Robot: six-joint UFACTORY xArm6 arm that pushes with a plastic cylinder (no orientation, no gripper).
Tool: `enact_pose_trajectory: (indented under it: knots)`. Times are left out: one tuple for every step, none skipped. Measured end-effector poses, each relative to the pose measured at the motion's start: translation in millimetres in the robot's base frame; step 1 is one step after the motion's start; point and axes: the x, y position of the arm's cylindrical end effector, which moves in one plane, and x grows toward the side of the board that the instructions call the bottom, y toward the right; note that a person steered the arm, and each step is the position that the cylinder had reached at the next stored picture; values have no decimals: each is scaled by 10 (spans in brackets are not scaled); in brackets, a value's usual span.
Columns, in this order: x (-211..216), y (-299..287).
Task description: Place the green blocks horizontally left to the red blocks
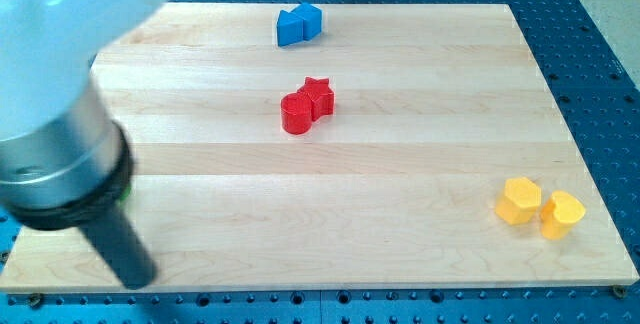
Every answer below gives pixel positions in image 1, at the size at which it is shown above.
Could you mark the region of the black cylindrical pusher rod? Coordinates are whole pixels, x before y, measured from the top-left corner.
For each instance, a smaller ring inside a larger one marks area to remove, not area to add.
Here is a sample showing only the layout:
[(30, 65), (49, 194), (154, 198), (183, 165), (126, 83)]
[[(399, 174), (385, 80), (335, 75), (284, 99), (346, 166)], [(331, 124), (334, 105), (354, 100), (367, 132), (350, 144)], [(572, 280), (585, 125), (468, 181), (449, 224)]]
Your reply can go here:
[(80, 230), (125, 288), (140, 289), (155, 279), (155, 262), (118, 206), (82, 224)]

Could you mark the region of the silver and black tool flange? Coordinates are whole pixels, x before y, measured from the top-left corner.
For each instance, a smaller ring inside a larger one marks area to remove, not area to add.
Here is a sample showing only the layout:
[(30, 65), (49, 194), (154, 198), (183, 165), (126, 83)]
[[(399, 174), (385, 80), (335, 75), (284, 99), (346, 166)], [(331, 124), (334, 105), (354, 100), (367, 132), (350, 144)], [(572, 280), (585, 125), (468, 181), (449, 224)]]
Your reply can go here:
[(123, 129), (88, 84), (53, 120), (1, 141), (1, 205), (37, 230), (83, 225), (115, 205), (133, 168)]

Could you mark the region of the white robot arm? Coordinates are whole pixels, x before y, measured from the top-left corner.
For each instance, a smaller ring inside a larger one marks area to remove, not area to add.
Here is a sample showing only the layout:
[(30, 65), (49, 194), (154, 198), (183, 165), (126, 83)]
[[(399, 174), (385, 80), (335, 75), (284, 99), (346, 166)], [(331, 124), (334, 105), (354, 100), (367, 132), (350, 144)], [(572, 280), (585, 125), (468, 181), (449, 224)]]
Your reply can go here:
[(156, 267), (119, 201), (134, 160), (90, 68), (167, 0), (1, 0), (1, 203), (37, 230), (79, 228), (129, 289)]

